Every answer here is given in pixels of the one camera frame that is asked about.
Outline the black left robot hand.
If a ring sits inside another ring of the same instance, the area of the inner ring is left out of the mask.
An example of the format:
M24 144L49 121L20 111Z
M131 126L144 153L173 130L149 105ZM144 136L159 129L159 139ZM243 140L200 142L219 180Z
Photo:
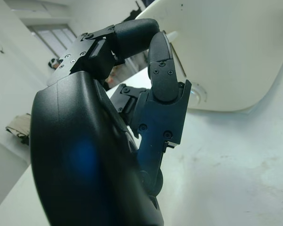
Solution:
M151 88L120 84L108 97L113 67L143 51ZM162 226L160 166L181 142L190 90L154 19L79 36L32 106L31 167L49 224Z

